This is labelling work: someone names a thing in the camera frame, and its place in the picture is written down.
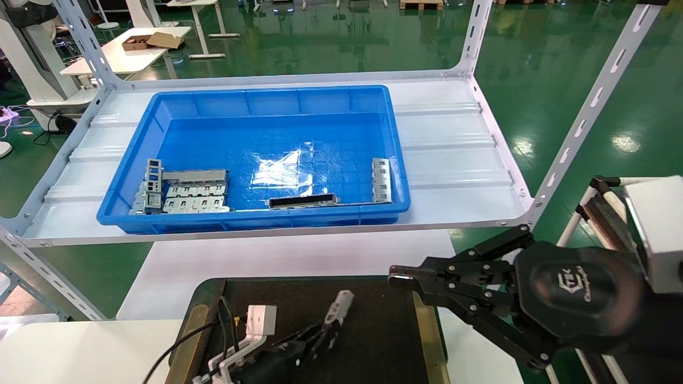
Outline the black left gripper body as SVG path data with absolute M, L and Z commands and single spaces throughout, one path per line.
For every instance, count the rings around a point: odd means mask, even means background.
M 236 383 L 291 383 L 304 362 L 304 342 L 284 342 L 259 350 L 235 369 Z

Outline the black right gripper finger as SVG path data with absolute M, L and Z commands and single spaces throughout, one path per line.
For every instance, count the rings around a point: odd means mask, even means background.
M 425 304 L 449 309 L 486 340 L 536 372 L 546 369 L 562 348 L 558 339 L 539 328 L 523 331 L 495 314 L 495 303 L 480 286 L 417 283 L 416 291 Z
M 388 283 L 414 291 L 473 291 L 476 286 L 514 282 L 515 267 L 504 256 L 534 244 L 527 225 L 510 228 L 451 258 L 427 257 L 418 267 L 392 266 Z

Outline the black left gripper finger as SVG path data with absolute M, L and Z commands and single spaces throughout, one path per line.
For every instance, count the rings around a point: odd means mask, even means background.
M 315 323 L 298 330 L 277 342 L 277 347 L 287 345 L 290 342 L 304 342 L 306 348 L 321 348 L 327 345 L 329 325 L 325 323 Z
M 314 335 L 307 341 L 307 357 L 321 357 L 327 354 L 334 347 L 341 329 L 342 322 L 339 320 L 320 323 L 315 328 Z

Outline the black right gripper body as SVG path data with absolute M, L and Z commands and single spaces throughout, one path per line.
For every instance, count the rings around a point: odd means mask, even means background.
M 561 345 L 601 353 L 627 347 L 649 285 L 634 255 L 540 241 L 517 255 L 520 315 Z

